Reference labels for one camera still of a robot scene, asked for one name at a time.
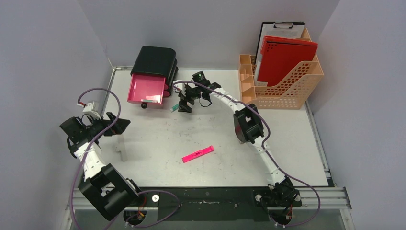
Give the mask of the green white glue stick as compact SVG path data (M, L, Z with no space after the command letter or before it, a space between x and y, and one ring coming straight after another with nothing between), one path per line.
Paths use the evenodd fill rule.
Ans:
M143 101L161 101L162 95L146 95L142 100Z

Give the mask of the thick red binder folder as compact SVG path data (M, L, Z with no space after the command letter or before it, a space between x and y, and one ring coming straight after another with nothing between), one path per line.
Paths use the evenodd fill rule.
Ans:
M274 36L263 38L256 69L257 86L277 85L301 61L313 60L318 43Z

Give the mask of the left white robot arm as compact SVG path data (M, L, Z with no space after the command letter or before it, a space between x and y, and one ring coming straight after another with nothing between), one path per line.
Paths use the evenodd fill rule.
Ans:
M105 137L121 135L131 123L111 112L107 116L107 120L91 118L88 126L81 118L71 117L60 128L68 136L71 155L83 162L84 181L79 185L80 192L106 220L112 220L127 206L138 206L143 193L132 179L124 178L100 157L100 133Z

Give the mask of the black clipboard with paper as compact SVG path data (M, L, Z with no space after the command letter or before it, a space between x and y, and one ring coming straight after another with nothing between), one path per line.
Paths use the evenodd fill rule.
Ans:
M305 28L304 22L262 22L258 38L255 63L260 61L260 49L265 36L300 38Z

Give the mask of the orange plastic file organizer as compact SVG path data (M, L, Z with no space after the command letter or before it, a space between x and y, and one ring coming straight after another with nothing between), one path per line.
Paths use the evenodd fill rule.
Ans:
M275 86L256 86L255 55L239 55L240 98L259 109L300 109L324 76L317 55L311 61L299 62Z

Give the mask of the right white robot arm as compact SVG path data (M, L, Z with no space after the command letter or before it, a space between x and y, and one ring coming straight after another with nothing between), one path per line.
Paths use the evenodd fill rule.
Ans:
M237 139L250 148L263 161L266 171L265 178L269 192L256 195L258 202L268 206L293 207L301 206L301 196L290 178L282 172L271 151L268 149L263 123L258 109L254 104L246 104L237 100L217 82L210 82L202 71L194 74L191 81L175 80L172 84L178 93L179 112L191 113L192 105L201 99L211 102L218 99L233 112L234 130Z

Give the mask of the black pink drawer unit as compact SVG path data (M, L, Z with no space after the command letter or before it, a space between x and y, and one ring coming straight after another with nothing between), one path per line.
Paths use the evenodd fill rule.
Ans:
M141 47L130 72L127 101L140 104L143 109L149 105L161 106L163 99L172 95L172 83L179 71L176 54L168 47ZM161 101L142 100L146 95L158 94L162 95Z

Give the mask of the pink highlighter marker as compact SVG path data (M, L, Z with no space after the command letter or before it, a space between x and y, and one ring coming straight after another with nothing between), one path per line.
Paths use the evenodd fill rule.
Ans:
M209 146L209 147L206 147L206 148L204 148L204 149L201 149L201 150L196 151L196 152L194 152L194 153L192 153L192 154L189 154L189 155L187 155L187 156L182 157L182 162L183 162L183 163L187 163L187 162L189 162L189 161L192 161L192 160L194 160L194 159L196 159L196 158L199 158L199 157L201 157L201 156L204 156L204 155L206 155L206 154L208 154L208 153L211 153L211 152L213 152L213 151L214 151L214 147L211 145L211 146Z

